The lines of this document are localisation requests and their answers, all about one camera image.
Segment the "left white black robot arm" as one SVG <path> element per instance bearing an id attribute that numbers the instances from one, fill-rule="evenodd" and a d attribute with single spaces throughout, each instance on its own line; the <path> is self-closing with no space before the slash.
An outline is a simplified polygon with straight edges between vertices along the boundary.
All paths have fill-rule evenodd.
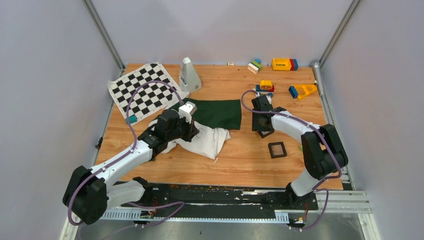
<path id="1" fill-rule="evenodd" d="M 118 180 L 139 165 L 153 161 L 174 140 L 191 142 L 199 133 L 189 103 L 178 110 L 166 109 L 128 148 L 109 160 L 90 168 L 77 167 L 69 180 L 62 202 L 68 220 L 76 226 L 72 215 L 82 223 L 95 223 L 114 207 L 137 202 L 149 206 L 153 201 L 152 186 L 142 177 L 118 184 Z"/>

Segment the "black square display case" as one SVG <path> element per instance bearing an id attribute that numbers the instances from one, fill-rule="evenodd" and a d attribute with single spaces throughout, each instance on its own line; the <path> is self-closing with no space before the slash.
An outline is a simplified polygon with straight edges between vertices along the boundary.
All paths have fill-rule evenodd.
<path id="1" fill-rule="evenodd" d="M 288 156 L 287 150 L 282 141 L 268 143 L 268 150 L 272 159 L 284 158 Z"/>

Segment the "white green garment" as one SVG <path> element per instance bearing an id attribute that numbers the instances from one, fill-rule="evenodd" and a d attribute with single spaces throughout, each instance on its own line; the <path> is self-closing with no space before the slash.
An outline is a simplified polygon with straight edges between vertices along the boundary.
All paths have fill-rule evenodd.
<path id="1" fill-rule="evenodd" d="M 183 102 L 191 102 L 197 107 L 193 119 L 199 133 L 191 142 L 181 139 L 169 142 L 162 153 L 167 154 L 179 145 L 186 151 L 214 160 L 224 143 L 231 138 L 230 130 L 241 129 L 241 101 L 196 100 L 186 97 Z"/>

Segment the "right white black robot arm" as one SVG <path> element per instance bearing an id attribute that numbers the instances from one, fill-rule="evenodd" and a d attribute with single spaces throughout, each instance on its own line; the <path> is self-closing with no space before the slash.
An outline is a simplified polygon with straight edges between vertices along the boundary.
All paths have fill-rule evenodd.
<path id="1" fill-rule="evenodd" d="M 340 177 L 348 156 L 332 124 L 307 122 L 282 107 L 273 107 L 267 96 L 252 99 L 252 130 L 279 131 L 301 143 L 304 170 L 286 186 L 285 201 L 298 209 L 326 179 Z"/>

